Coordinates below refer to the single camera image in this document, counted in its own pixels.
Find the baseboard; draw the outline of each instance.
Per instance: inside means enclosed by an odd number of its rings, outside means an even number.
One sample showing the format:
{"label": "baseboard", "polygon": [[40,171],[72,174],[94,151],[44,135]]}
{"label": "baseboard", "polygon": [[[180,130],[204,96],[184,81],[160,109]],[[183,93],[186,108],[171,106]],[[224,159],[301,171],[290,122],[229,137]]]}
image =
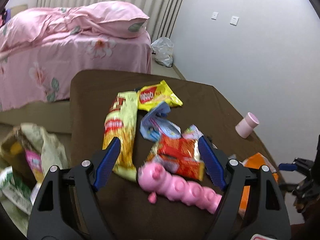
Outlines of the baseboard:
{"label": "baseboard", "polygon": [[181,72],[178,70],[178,68],[176,67],[175,64],[172,64],[172,68],[174,69],[174,71],[177,73],[177,75],[179,76],[179,78],[181,80],[186,80],[185,77],[181,74]]}

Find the brown table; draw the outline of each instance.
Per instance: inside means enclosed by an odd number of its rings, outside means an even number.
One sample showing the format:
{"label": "brown table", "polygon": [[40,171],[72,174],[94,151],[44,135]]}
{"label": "brown table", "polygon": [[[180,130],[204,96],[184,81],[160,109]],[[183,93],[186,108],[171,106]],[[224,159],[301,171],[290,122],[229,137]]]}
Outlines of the brown table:
{"label": "brown table", "polygon": [[[163,79],[183,101],[182,107],[173,108],[168,115],[181,130],[195,124],[227,155],[236,154],[242,161],[260,152],[274,165],[256,134],[243,139],[236,133],[235,126],[242,116],[214,87],[175,78],[108,70],[82,71],[71,82],[72,165],[90,159],[101,149],[105,117],[118,92],[157,84]],[[143,165],[153,145],[139,132],[145,113],[138,111],[133,155],[136,167]],[[213,187],[207,176],[201,184]],[[207,211],[180,202],[171,203],[164,197],[159,197],[152,205],[148,202],[148,193],[115,174],[97,196],[105,219],[118,240],[202,239],[213,220]]]}

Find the blue snack package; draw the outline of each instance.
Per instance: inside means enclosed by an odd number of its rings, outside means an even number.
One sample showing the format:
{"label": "blue snack package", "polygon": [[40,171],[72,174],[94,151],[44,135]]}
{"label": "blue snack package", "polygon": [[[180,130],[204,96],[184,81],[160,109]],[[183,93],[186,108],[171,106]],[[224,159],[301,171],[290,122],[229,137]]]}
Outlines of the blue snack package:
{"label": "blue snack package", "polygon": [[170,106],[164,101],[151,109],[140,123],[140,133],[143,138],[152,142],[158,141],[161,134],[172,139],[181,138],[180,127],[164,119],[170,111]]}

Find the light switch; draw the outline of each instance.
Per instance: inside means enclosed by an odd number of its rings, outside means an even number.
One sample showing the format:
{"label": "light switch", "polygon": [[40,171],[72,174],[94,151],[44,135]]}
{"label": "light switch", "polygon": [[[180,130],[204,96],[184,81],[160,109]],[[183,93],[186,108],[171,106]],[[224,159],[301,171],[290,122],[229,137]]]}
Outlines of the light switch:
{"label": "light switch", "polygon": [[237,26],[238,20],[239,20],[239,17],[237,17],[237,16],[232,16],[232,17],[231,17],[230,24],[233,24],[233,25]]}
{"label": "light switch", "polygon": [[218,16],[218,13],[217,13],[217,12],[214,12],[214,13],[212,13],[211,19],[212,19],[212,20],[216,20],[216,19],[217,19],[217,16]]}

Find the orange package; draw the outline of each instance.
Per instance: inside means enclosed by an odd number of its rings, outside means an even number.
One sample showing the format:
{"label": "orange package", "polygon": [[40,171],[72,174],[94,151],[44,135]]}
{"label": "orange package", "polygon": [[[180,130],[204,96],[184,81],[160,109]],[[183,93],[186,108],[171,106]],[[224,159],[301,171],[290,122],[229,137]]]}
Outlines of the orange package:
{"label": "orange package", "polygon": [[[248,159],[245,159],[242,162],[242,164],[244,167],[253,168],[253,169],[259,169],[262,165],[267,165],[272,172],[272,176],[275,178],[276,182],[278,182],[279,175],[276,173],[276,169],[269,162],[269,160],[266,157],[264,157],[261,153],[256,153],[255,155],[249,157]],[[249,192],[250,192],[250,186],[245,186],[243,189],[242,198],[241,198],[240,207],[239,207],[239,214],[242,217],[244,217],[245,210],[247,208]]]}
{"label": "orange package", "polygon": [[197,139],[171,139],[162,134],[147,161],[158,162],[171,173],[202,181],[204,162],[200,160],[197,142]]}

